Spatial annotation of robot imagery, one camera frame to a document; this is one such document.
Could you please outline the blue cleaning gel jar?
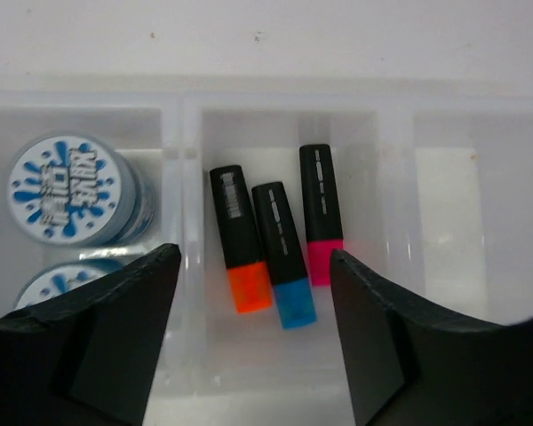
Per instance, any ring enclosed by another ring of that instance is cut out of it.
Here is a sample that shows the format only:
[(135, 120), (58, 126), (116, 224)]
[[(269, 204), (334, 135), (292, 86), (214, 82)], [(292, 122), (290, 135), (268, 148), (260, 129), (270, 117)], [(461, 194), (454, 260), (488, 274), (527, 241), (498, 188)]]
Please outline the blue cleaning gel jar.
[(35, 275), (19, 292), (13, 309), (40, 304), (116, 272), (123, 264), (115, 259), (87, 259), (56, 264)]
[(107, 143), (79, 134), (42, 136), (21, 148), (6, 200), (22, 232), (59, 247), (126, 245), (155, 216), (149, 179)]

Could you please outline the pink highlighter with black cap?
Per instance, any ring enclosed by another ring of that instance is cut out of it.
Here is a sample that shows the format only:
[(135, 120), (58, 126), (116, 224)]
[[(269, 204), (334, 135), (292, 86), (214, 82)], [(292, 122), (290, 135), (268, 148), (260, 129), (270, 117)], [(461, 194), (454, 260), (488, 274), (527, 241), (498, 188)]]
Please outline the pink highlighter with black cap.
[(330, 146), (304, 145), (298, 150), (310, 280), (330, 285), (332, 252), (344, 247), (338, 189)]

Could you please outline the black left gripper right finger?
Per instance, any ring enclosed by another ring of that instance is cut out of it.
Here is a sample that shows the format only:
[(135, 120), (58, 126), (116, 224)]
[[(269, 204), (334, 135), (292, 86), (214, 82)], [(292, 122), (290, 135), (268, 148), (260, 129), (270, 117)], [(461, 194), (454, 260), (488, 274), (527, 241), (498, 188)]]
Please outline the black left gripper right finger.
[(454, 312), (344, 250), (330, 287), (359, 425), (533, 425), (533, 318)]

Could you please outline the blue highlighter with black cap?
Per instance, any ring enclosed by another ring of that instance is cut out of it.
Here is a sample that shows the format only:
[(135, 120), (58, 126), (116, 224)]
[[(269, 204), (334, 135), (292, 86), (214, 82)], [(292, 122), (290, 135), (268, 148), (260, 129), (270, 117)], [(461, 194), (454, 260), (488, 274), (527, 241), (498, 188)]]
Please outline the blue highlighter with black cap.
[(256, 185), (251, 194), (282, 328), (312, 324), (317, 320), (314, 299), (284, 185)]

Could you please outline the orange highlighter with black cap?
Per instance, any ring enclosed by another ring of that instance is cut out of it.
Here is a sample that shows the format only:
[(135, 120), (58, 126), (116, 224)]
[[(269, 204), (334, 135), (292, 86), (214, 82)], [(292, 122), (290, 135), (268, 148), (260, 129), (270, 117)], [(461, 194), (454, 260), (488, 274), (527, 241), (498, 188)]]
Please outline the orange highlighter with black cap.
[(243, 169), (218, 167), (209, 176), (235, 309), (239, 313), (265, 310), (273, 305), (271, 284)]

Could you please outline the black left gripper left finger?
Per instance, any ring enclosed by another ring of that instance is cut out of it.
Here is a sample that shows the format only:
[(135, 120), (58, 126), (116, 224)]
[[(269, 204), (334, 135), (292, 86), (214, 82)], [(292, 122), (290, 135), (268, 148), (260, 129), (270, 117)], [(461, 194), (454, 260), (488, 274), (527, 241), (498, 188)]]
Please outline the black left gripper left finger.
[(0, 318), (0, 425), (140, 425), (179, 270), (166, 243)]

